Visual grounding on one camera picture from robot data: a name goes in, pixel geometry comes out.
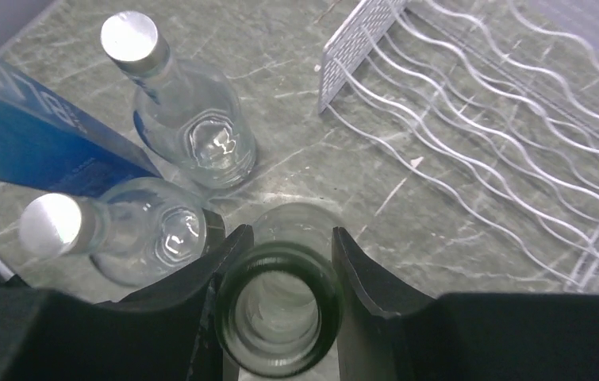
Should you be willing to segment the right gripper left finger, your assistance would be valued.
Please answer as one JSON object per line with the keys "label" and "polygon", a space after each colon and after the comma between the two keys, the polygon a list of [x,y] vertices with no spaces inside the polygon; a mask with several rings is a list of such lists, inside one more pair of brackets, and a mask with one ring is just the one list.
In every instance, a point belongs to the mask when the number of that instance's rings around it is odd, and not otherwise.
{"label": "right gripper left finger", "polygon": [[249,249],[240,225],[212,252],[118,302],[32,288],[0,260],[0,380],[235,380],[215,299]]}

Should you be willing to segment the clear glass bottle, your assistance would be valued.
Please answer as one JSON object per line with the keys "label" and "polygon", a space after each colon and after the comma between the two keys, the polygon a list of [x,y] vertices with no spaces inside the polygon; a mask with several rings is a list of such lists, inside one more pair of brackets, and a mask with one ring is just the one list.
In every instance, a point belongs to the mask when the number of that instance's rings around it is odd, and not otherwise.
{"label": "clear glass bottle", "polygon": [[276,206],[252,223],[253,246],[227,270],[214,322],[221,347],[243,369],[284,379],[319,364],[344,315],[331,263],[340,219],[307,202]]}

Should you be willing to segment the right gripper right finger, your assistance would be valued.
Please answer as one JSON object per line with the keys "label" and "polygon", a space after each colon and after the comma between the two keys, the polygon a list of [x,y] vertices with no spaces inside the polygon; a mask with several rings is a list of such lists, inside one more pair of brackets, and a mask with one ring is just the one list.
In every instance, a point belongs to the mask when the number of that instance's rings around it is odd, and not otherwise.
{"label": "right gripper right finger", "polygon": [[599,295],[455,292],[433,298],[342,227],[342,380],[599,380]]}

